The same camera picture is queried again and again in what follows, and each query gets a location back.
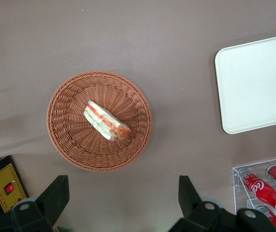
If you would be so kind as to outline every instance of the bread slice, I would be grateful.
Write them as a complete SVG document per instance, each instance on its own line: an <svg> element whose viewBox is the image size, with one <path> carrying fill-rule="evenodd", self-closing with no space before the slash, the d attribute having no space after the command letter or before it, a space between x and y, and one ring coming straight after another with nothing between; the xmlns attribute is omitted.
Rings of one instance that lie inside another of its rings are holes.
<svg viewBox="0 0 276 232"><path fill-rule="evenodd" d="M88 101L84 116L108 140L126 139L131 133L127 125L93 101Z"/></svg>

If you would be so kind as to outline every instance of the white plastic tray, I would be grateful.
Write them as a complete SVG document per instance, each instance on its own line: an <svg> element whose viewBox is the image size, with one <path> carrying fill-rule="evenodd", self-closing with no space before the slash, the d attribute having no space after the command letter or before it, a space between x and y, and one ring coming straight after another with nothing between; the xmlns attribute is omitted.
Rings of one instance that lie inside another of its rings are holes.
<svg viewBox="0 0 276 232"><path fill-rule="evenodd" d="M220 50L215 69L224 131L276 124L276 37Z"/></svg>

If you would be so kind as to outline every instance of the woven basket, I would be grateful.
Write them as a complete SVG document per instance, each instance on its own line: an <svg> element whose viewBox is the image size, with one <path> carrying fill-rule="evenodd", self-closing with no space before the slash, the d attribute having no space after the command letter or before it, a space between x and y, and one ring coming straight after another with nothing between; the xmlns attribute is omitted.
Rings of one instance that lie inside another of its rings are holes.
<svg viewBox="0 0 276 232"><path fill-rule="evenodd" d="M88 100L109 110L132 129L127 140L109 141L87 121ZM47 112L53 145L73 165L109 172L134 162L147 147L152 132L150 106L142 92L125 77L107 71L78 74L54 93Z"/></svg>

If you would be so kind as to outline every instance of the red switch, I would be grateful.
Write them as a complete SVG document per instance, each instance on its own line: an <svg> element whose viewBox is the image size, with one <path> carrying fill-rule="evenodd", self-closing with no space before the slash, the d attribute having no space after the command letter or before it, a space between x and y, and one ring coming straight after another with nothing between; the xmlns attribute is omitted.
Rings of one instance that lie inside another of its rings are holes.
<svg viewBox="0 0 276 232"><path fill-rule="evenodd" d="M9 195L14 190L12 183L9 183L6 187L4 187L4 190L6 191L6 194Z"/></svg>

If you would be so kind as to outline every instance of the gray table surface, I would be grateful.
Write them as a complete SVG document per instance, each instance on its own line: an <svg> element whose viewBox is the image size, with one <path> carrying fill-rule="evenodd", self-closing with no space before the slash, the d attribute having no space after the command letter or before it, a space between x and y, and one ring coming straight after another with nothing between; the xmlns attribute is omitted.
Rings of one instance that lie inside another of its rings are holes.
<svg viewBox="0 0 276 232"><path fill-rule="evenodd" d="M276 1L0 0L0 156L14 154L30 196L69 175L58 225L88 232L165 232L181 216L178 177L234 212L231 168L276 157L276 126L226 134L214 67L228 46L276 36ZM58 86L110 70L148 98L151 142L108 174L68 163L46 112Z"/></svg>

